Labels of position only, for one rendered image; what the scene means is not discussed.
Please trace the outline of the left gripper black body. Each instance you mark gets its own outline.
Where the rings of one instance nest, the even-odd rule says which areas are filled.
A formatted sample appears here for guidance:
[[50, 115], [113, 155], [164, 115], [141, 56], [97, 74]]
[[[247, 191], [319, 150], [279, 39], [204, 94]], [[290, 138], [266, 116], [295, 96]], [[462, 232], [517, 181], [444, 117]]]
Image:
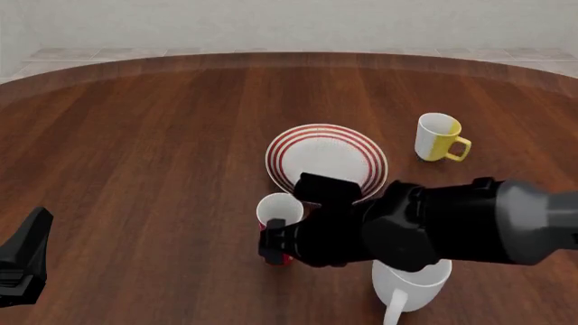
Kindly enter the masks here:
[[0, 307], [34, 305], [46, 281], [45, 265], [23, 270], [0, 265]]

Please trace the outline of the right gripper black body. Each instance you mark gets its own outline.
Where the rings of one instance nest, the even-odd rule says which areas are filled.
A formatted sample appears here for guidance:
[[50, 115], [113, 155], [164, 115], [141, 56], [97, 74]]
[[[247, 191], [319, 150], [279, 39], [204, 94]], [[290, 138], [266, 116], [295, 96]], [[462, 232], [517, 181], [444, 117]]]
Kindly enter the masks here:
[[268, 265], [288, 265], [291, 257], [284, 254], [284, 228], [286, 221], [271, 218], [260, 231], [258, 254]]

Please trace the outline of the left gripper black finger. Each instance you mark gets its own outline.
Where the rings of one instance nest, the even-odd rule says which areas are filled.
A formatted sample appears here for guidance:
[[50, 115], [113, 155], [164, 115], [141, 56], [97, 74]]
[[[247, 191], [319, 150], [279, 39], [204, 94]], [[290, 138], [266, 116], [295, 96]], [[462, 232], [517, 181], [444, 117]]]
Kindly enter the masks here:
[[46, 251], [53, 215], [44, 207], [32, 210], [22, 225], [0, 246], [0, 270], [46, 275]]

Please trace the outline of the white and yellow mug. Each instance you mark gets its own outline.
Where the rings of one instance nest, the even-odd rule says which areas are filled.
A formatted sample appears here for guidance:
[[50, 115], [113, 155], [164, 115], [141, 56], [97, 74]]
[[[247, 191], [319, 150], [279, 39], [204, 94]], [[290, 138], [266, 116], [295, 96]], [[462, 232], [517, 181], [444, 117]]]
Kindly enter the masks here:
[[[461, 124], [444, 113], [425, 113], [418, 118], [415, 135], [415, 153], [426, 162], [450, 159], [462, 162], [471, 150], [471, 141], [461, 134]], [[460, 155], [450, 153], [454, 143], [463, 145]]]

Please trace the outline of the red mug white inside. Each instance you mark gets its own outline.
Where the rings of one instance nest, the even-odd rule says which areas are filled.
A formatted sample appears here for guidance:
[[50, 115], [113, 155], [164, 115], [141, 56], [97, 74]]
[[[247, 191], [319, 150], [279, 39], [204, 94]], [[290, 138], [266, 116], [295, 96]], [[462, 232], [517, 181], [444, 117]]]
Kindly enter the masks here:
[[[303, 220], [304, 207], [302, 202], [297, 200], [291, 194], [275, 193], [264, 197], [256, 207], [256, 217], [259, 222], [260, 231], [266, 222], [271, 218], [282, 218], [286, 221], [286, 227], [297, 224]], [[288, 230], [284, 228], [284, 254], [292, 244], [287, 240]]]

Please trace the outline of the plate with red rings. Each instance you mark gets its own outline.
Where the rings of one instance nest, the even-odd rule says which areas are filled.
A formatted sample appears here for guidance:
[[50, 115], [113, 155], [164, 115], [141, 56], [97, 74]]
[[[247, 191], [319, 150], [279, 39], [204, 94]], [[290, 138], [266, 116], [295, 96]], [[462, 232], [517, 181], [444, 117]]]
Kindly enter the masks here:
[[278, 135], [265, 155], [266, 171], [282, 191], [294, 192], [302, 172], [357, 183], [368, 200], [385, 185], [387, 157], [369, 137], [345, 126], [300, 125]]

